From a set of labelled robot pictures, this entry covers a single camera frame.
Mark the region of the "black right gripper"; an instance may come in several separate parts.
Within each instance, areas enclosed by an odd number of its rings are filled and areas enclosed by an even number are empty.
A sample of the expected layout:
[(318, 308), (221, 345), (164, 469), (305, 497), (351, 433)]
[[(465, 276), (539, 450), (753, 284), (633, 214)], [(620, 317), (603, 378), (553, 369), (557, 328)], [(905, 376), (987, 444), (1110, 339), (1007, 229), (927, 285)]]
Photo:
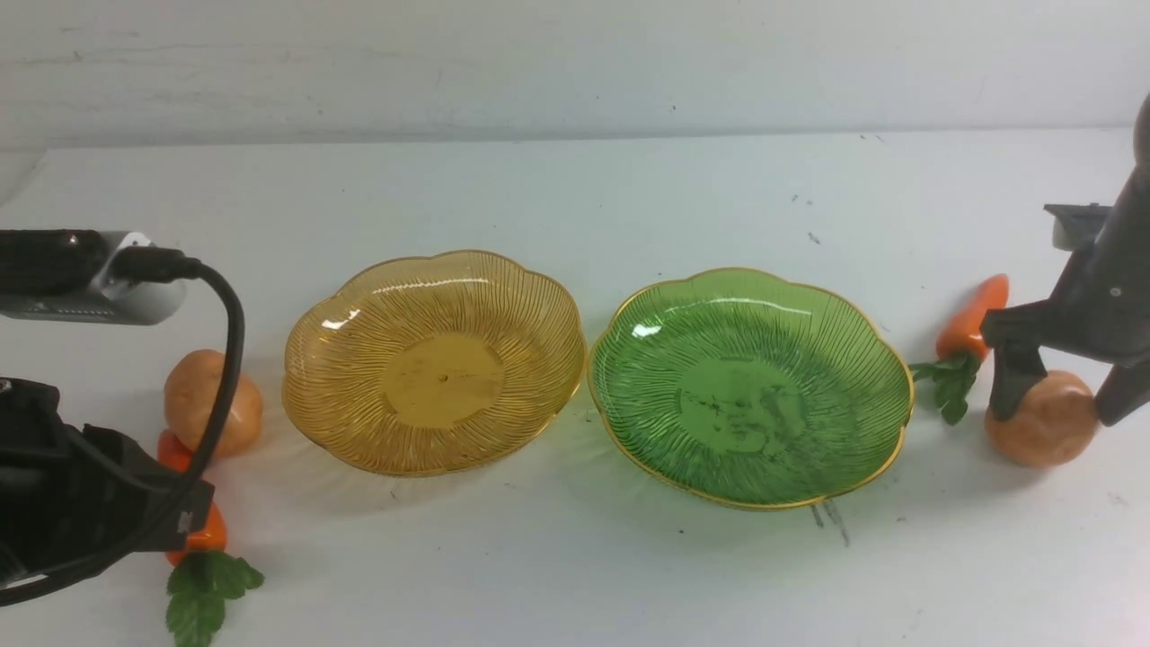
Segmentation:
[(994, 348), (989, 411), (1010, 421), (1048, 376), (1038, 347), (1113, 365), (1095, 395), (1112, 428), (1149, 403), (1149, 176), (1134, 171), (1096, 241), (1073, 251), (1043, 300), (986, 313)]

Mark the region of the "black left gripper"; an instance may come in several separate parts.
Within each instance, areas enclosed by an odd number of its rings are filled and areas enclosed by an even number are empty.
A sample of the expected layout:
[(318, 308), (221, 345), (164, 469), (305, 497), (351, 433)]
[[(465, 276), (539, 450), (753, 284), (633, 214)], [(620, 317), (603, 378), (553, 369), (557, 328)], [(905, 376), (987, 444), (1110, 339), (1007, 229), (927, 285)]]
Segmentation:
[(126, 553), (182, 549), (206, 527), (213, 484), (199, 480), (172, 511), (156, 513), (181, 482), (117, 430), (66, 423), (54, 386), (3, 378), (1, 539), (3, 584), (53, 576), (118, 544)]

